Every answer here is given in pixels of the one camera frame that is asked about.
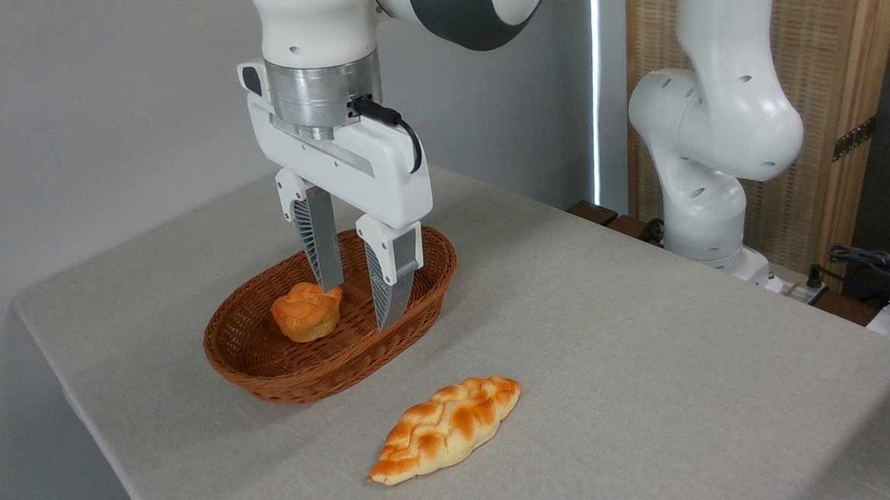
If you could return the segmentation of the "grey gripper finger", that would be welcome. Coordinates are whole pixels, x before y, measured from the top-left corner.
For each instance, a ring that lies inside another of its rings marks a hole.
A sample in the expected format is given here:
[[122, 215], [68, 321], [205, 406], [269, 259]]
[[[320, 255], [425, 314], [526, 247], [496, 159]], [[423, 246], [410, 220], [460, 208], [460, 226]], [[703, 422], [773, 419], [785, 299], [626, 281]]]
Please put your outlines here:
[[283, 168], [275, 176], [284, 218], [293, 223], [320, 288], [345, 283], [330, 193]]
[[363, 214], [356, 221], [356, 231], [366, 248], [378, 330], [385, 331], [402, 319], [413, 276], [424, 265], [421, 223], [396, 229]]

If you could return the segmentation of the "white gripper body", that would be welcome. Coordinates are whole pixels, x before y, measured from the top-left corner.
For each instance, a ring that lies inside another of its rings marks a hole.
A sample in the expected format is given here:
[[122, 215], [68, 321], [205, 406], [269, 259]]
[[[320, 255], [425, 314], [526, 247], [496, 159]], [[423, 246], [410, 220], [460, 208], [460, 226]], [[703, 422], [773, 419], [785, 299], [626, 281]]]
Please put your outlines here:
[[391, 228], [430, 212], [430, 174], [404, 129], [358, 114], [381, 93], [379, 56], [321, 68], [240, 64], [251, 122], [265, 156]]

